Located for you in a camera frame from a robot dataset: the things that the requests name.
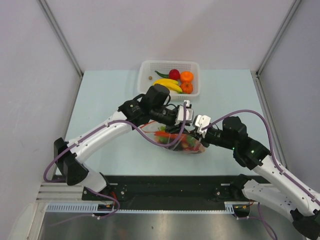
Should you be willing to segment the clear zip top bag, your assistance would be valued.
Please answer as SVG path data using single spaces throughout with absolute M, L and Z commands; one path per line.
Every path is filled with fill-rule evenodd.
M 147 123 L 145 125 L 142 125 L 140 127 L 140 129 L 150 139 L 152 139 L 153 141 L 157 142 L 158 144 L 162 144 L 162 145 L 171 144 L 177 138 L 177 136 L 179 135 L 178 133 L 166 133 L 165 132 L 165 124 L 158 123 L 156 121 L 151 121 L 151 122 L 149 122 L 149 123 Z M 187 136 L 192 136 L 193 137 L 192 133 L 189 130 L 186 129 L 186 131 L 184 131 L 182 133 L 182 135 L 177 140 L 177 142 L 181 139 L 181 137 L 183 135 L 187 135 Z M 172 145 L 166 147 L 166 149 L 170 150 L 170 151 L 173 151 L 173 150 L 171 150 L 171 148 L 175 144 L 172 144 Z

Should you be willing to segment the red strawberry bunch toy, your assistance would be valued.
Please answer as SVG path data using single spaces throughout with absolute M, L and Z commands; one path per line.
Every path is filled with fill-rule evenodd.
M 171 150 L 188 154 L 200 154 L 206 149 L 202 143 L 193 136 L 183 135 L 180 140 L 171 148 Z

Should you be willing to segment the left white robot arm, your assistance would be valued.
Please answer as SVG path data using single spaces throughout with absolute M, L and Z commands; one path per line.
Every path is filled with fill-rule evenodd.
M 100 200 L 110 196 L 111 188 L 102 173 L 98 173 L 85 164 L 87 159 L 115 138 L 136 130 L 142 137 L 148 137 L 141 126 L 155 121 L 169 127 L 179 127 L 178 135 L 170 143 L 148 141 L 160 147 L 170 147 L 178 142 L 185 125 L 193 120 L 191 103 L 185 100 L 182 105 L 169 109 L 170 91 L 160 84 L 151 86 L 146 93 L 141 93 L 125 101 L 118 110 L 98 126 L 71 140 L 58 138 L 54 141 L 54 164 L 62 174 L 63 182 L 69 186 L 82 185 L 93 191 Z

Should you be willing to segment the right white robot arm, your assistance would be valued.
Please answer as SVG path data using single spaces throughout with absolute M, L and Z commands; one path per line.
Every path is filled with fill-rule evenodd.
M 207 115 L 197 115 L 193 125 L 197 134 L 210 145 L 233 151 L 233 158 L 244 168 L 255 172 L 272 184 L 264 188 L 257 181 L 239 175 L 230 188 L 231 196 L 257 201 L 291 221 L 293 227 L 310 240 L 320 236 L 320 194 L 284 167 L 272 151 L 249 137 L 239 117 L 229 116 L 222 129 L 215 129 Z

